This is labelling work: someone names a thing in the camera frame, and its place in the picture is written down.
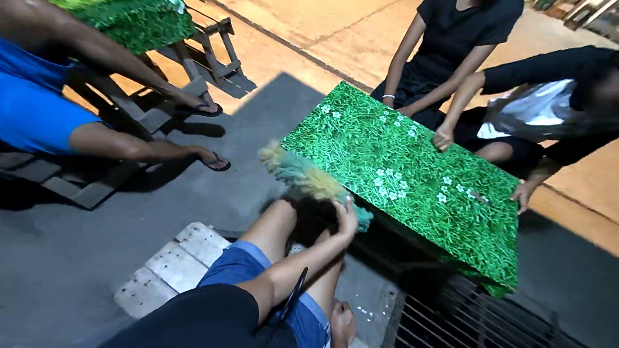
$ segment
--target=drain grate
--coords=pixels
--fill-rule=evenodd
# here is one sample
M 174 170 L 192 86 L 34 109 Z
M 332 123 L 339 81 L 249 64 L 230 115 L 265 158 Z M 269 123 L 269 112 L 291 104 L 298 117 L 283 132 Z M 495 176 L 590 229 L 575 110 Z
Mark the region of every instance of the drain grate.
M 405 296 L 394 347 L 584 348 L 559 329 L 556 314 L 550 321 L 482 289 L 449 287 L 433 301 Z

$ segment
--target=green grass pattern board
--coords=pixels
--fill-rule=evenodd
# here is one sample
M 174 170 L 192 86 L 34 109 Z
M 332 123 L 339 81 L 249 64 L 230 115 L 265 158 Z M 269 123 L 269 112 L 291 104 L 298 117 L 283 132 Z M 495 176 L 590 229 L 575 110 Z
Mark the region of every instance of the green grass pattern board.
M 193 35 L 183 0 L 49 0 L 134 54 L 164 48 Z
M 518 180 L 458 145 L 439 153 L 433 134 L 342 82 L 282 147 L 481 275 L 516 288 L 517 203 L 509 197 Z

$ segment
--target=sandal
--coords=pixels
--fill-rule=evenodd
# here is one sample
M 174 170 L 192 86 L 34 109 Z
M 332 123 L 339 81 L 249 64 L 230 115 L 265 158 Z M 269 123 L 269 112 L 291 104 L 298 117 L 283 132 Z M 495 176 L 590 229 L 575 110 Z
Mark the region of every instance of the sandal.
M 223 160 L 219 158 L 219 155 L 215 151 L 211 151 L 211 152 L 215 155 L 215 159 L 210 162 L 205 163 L 204 164 L 205 166 L 207 166 L 213 172 L 225 172 L 226 170 L 230 169 L 230 167 L 232 166 L 232 163 L 230 161 L 228 161 L 228 164 L 226 164 L 225 167 L 221 167 L 221 168 L 211 167 L 211 165 L 213 164 L 218 164 L 220 162 L 223 162 Z
M 200 115 L 200 116 L 206 116 L 206 117 L 216 117 L 223 113 L 223 108 L 219 104 L 215 104 L 215 105 L 217 105 L 217 111 L 215 112 L 208 112 L 208 111 L 200 110 L 200 108 L 202 107 L 208 107 L 209 105 L 207 104 L 198 104 L 195 108 L 188 107 L 187 105 L 177 105 L 174 107 L 174 112 L 176 114 L 180 114 L 184 116 Z

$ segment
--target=blue shorts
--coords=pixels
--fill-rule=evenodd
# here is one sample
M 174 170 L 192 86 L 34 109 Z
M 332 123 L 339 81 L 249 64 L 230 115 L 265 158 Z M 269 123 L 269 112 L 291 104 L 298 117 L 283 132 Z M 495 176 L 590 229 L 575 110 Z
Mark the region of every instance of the blue shorts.
M 55 91 L 0 71 L 0 141 L 26 152 L 71 155 L 75 128 L 101 122 Z
M 239 284 L 257 277 L 271 262 L 257 246 L 244 240 L 232 243 L 206 272 L 198 287 L 214 284 Z M 286 323 L 299 348 L 323 348 L 331 338 L 329 319 L 308 294 L 303 294 Z

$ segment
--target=hair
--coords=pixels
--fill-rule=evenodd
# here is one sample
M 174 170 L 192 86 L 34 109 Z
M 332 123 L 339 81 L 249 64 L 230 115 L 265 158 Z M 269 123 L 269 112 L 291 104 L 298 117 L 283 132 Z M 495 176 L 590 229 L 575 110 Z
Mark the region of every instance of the hair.
M 570 104 L 577 110 L 583 105 L 593 102 L 594 87 L 608 78 L 608 75 L 619 69 L 619 51 L 611 54 L 609 59 L 593 60 L 582 68 L 576 76 L 576 88 L 572 93 Z

